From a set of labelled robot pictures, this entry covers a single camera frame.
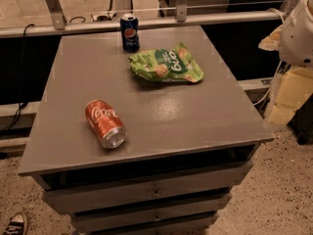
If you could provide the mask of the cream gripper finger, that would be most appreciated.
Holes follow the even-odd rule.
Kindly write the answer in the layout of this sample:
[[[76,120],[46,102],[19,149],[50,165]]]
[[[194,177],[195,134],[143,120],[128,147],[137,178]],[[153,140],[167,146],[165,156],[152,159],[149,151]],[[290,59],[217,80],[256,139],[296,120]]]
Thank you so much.
[[[278,51],[281,33],[282,26],[279,25],[268,36],[260,41],[258,48],[265,51]]]
[[[291,66],[274,79],[265,119],[268,123],[286,125],[313,94],[313,69]]]

